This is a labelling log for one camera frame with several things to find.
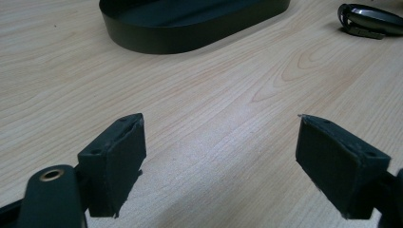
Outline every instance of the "clamp jaw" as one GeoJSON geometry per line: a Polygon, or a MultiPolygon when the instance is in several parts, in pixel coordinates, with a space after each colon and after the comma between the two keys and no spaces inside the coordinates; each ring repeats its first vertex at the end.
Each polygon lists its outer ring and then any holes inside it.
{"type": "Polygon", "coordinates": [[[391,157],[335,123],[301,115],[297,162],[346,219],[369,219],[380,227],[403,227],[403,169],[388,173],[391,157]]]}
{"type": "Polygon", "coordinates": [[[123,117],[78,154],[78,165],[34,174],[25,197],[0,209],[1,227],[86,227],[92,217],[118,217],[145,159],[143,114],[123,117]]]}

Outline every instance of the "desk surface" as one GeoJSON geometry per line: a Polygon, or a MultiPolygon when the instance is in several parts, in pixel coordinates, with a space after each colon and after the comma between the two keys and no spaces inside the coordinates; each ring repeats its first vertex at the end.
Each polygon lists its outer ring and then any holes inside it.
{"type": "MultiPolygon", "coordinates": [[[[344,220],[296,163],[299,118],[343,126],[403,167],[403,38],[340,31],[342,1],[208,47],[147,55],[114,44],[96,0],[0,1],[0,205],[142,112],[147,158],[118,219],[89,227],[375,227],[344,220]]],[[[402,1],[358,1],[403,14],[402,1]]]]}

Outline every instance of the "black plastic object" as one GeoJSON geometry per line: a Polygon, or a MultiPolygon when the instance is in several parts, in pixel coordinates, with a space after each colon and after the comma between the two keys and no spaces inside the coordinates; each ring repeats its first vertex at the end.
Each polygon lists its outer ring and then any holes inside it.
{"type": "Polygon", "coordinates": [[[338,19],[347,33],[382,39],[385,35],[403,35],[403,18],[390,12],[358,4],[343,4],[338,19]]]}
{"type": "Polygon", "coordinates": [[[86,227],[73,167],[51,166],[29,179],[18,227],[86,227]]]}
{"type": "Polygon", "coordinates": [[[143,115],[123,117],[79,153],[74,169],[32,176],[25,198],[0,208],[0,227],[85,227],[88,207],[92,217],[118,217],[145,156],[143,115]]]}
{"type": "Polygon", "coordinates": [[[144,158],[142,114],[117,120],[78,154],[76,169],[89,179],[86,190],[92,217],[119,216],[144,158]]]}
{"type": "Polygon", "coordinates": [[[364,187],[387,171],[390,157],[340,126],[302,115],[297,162],[346,219],[369,219],[364,187]]]}
{"type": "Polygon", "coordinates": [[[201,48],[287,10],[290,0],[101,0],[118,45],[143,53],[201,48]]]}
{"type": "Polygon", "coordinates": [[[347,130],[301,115],[297,162],[346,219],[381,214],[378,227],[403,227],[403,169],[387,172],[390,157],[347,130]]]}

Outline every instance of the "black tray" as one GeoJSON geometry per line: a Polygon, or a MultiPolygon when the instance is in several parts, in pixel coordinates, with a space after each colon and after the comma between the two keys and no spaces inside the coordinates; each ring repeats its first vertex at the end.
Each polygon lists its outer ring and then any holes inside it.
{"type": "Polygon", "coordinates": [[[101,0],[107,32],[143,53],[201,48],[287,10],[290,0],[101,0]]]}

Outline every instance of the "key fob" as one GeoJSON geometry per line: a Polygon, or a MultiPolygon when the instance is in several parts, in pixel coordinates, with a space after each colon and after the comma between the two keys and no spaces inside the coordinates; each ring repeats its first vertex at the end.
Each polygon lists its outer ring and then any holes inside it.
{"type": "Polygon", "coordinates": [[[403,35],[403,18],[358,4],[343,4],[338,8],[338,19],[347,33],[382,39],[385,35],[403,35]]]}

